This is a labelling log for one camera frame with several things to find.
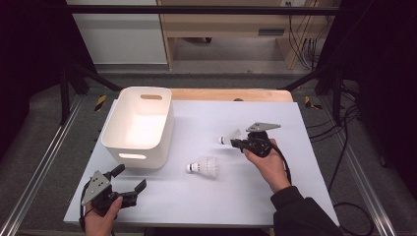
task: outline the hand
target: hand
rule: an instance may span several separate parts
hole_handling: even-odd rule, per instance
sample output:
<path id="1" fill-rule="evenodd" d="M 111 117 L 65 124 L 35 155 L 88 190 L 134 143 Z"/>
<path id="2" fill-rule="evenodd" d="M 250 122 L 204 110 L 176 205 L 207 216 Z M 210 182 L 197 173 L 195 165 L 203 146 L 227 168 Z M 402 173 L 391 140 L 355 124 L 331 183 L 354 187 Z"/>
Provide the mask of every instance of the hand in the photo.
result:
<path id="1" fill-rule="evenodd" d="M 276 145 L 274 139 L 270 139 L 270 141 Z M 274 193 L 291 186 L 286 177 L 282 158 L 276 150 L 272 149 L 270 154 L 264 158 L 256 156 L 247 149 L 243 149 L 243 153 L 259 169 Z"/>
<path id="2" fill-rule="evenodd" d="M 113 221 L 122 206 L 123 198 L 117 198 L 111 204 L 105 216 L 100 216 L 92 209 L 92 204 L 86 205 L 86 236 L 109 236 L 113 228 Z"/>

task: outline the black sleeve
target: black sleeve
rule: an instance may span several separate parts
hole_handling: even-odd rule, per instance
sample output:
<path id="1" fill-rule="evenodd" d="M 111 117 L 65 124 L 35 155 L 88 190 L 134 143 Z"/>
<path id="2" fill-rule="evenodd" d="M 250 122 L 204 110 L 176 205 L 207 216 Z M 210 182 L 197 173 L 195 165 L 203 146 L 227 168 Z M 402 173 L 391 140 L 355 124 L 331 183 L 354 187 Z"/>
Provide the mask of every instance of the black sleeve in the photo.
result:
<path id="1" fill-rule="evenodd" d="M 304 199 L 297 187 L 285 188 L 270 200 L 276 209 L 273 215 L 276 235 L 342 235 L 322 208 L 312 198 Z"/>

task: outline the shuttlecock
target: shuttlecock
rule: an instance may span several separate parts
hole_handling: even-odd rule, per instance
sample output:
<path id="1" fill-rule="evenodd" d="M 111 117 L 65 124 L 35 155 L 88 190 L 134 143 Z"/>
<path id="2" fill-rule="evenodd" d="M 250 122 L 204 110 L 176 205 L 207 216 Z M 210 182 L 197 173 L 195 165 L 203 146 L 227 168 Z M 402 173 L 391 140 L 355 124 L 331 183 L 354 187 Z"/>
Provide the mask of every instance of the shuttlecock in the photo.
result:
<path id="1" fill-rule="evenodd" d="M 242 137 L 242 132 L 240 132 L 239 129 L 235 130 L 233 133 L 228 134 L 227 136 L 222 136 L 218 139 L 218 142 L 221 145 L 232 145 L 232 143 L 230 143 L 230 140 L 243 140 L 244 138 Z"/>
<path id="2" fill-rule="evenodd" d="M 188 173 L 200 173 L 212 178 L 218 175 L 217 159 L 215 157 L 206 157 L 197 162 L 188 164 L 186 167 Z"/>

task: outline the person's arm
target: person's arm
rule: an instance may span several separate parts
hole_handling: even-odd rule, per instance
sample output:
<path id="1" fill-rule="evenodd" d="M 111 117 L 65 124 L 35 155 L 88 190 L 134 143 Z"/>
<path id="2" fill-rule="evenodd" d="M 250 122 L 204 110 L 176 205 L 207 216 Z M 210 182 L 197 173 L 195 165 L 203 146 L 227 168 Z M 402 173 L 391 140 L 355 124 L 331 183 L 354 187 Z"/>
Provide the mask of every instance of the person's arm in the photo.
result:
<path id="1" fill-rule="evenodd" d="M 273 228 L 276 235 L 342 235 L 339 228 L 311 199 L 304 199 L 298 189 L 289 183 L 282 158 L 272 150 L 260 158 L 244 149 L 249 161 L 259 169 L 273 191 L 270 198 L 275 206 Z"/>

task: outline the white cabinet door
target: white cabinet door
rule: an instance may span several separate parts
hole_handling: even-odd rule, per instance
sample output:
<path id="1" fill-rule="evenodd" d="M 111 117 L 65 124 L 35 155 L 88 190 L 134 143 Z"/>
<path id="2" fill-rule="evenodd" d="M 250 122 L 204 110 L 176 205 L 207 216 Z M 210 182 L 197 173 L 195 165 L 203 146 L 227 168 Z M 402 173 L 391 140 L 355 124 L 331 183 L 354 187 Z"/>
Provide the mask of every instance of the white cabinet door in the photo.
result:
<path id="1" fill-rule="evenodd" d="M 156 5 L 154 0 L 67 0 L 69 5 Z M 74 14 L 94 64 L 166 64 L 157 14 Z"/>

